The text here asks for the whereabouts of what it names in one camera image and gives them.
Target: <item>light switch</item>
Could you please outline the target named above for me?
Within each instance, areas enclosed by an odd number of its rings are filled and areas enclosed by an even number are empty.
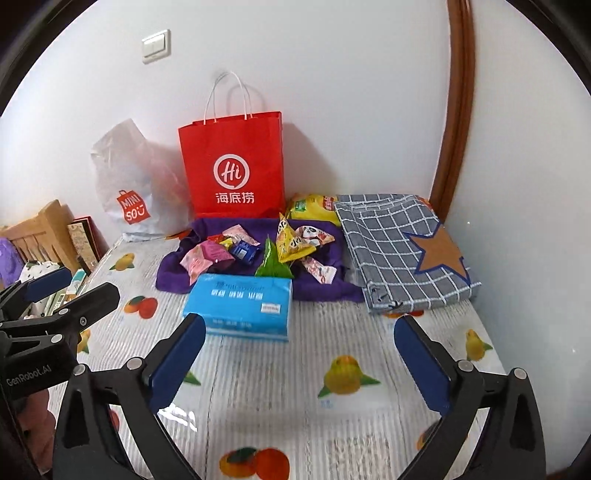
[[[170,55],[170,30],[162,30],[142,39],[142,61],[150,63]]]

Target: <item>green candy wrapper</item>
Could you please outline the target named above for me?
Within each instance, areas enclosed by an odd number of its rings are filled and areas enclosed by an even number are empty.
[[[265,257],[261,266],[256,269],[255,277],[294,278],[289,266],[279,262],[277,246],[269,237],[265,241]]]

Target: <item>wooden headboard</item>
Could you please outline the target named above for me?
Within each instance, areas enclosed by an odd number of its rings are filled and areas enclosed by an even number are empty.
[[[68,219],[62,205],[54,200],[33,218],[0,230],[0,237],[12,242],[24,262],[51,260],[62,263],[74,274],[80,265],[67,224]]]

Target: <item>folded fabric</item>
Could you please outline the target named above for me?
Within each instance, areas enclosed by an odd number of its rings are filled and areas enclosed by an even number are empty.
[[[370,312],[443,307],[480,282],[433,211],[415,195],[339,195],[335,203]]]
[[[324,245],[314,252],[311,257],[323,265],[330,265],[337,269],[335,279],[331,284],[321,285],[300,264],[295,262],[291,270],[295,276],[293,280],[293,299],[304,301],[338,301],[351,300],[363,301],[361,288],[344,280],[345,266],[343,265],[343,249],[346,248],[343,232],[330,222],[317,220],[289,220],[290,225],[296,229],[303,225],[311,225],[334,236],[335,241]],[[234,225],[242,225],[248,235],[254,240],[264,243],[267,237],[274,239],[277,236],[278,219],[253,219],[253,218],[200,218],[195,220],[192,231],[183,238],[176,252],[169,253],[160,262],[156,276],[156,288],[172,293],[188,293],[191,290],[189,275],[180,265],[185,254],[208,236],[216,235]],[[244,265],[235,262],[225,274],[229,275],[254,275],[261,265],[263,255],[258,255],[252,265]]]

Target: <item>purple towel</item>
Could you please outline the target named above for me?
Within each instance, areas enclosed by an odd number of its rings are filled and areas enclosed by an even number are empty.
[[[361,289],[352,283],[346,282],[345,267],[343,266],[343,248],[346,248],[345,237],[340,228],[330,222],[311,220],[289,220],[290,225],[296,229],[302,225],[312,225],[334,236],[335,241],[320,247],[311,256],[323,265],[336,267],[335,279],[330,285],[322,285],[310,275],[304,267],[295,262],[291,266],[295,279],[293,281],[293,299],[305,301],[338,301],[351,300],[363,301]],[[160,262],[156,275],[156,288],[172,293],[188,293],[189,274],[181,267],[180,261],[185,254],[198,243],[203,242],[208,236],[218,235],[226,228],[240,224],[255,240],[264,245],[267,236],[273,241],[277,237],[278,219],[271,218],[200,218],[195,220],[191,233],[183,238],[176,252],[169,253]],[[224,270],[229,275],[254,275],[263,259],[262,252],[256,256],[252,266],[234,262],[230,268]]]

